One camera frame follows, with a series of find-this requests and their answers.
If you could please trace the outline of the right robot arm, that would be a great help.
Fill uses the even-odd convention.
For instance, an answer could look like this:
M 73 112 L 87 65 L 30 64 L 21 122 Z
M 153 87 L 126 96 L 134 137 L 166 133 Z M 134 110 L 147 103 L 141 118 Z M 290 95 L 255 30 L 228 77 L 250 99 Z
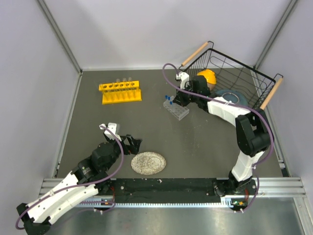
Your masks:
M 203 75 L 191 78 L 185 72 L 176 74 L 177 87 L 173 102 L 181 107 L 195 103 L 205 112 L 220 117 L 236 129 L 239 156 L 229 173 L 228 188 L 241 193 L 250 182 L 254 168 L 266 150 L 272 151 L 274 137 L 262 109 L 251 109 L 222 96 L 213 97 Z

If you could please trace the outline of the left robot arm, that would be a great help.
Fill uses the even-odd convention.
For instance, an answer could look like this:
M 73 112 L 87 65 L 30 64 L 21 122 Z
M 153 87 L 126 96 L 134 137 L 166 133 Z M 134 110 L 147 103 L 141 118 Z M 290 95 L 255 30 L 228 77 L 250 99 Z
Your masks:
M 66 212 L 86 199 L 106 194 L 111 188 L 108 170 L 119 157 L 137 154 L 142 139 L 131 135 L 105 137 L 91 155 L 78 163 L 53 189 L 31 203 L 17 206 L 18 221 L 28 235 L 44 235 Z

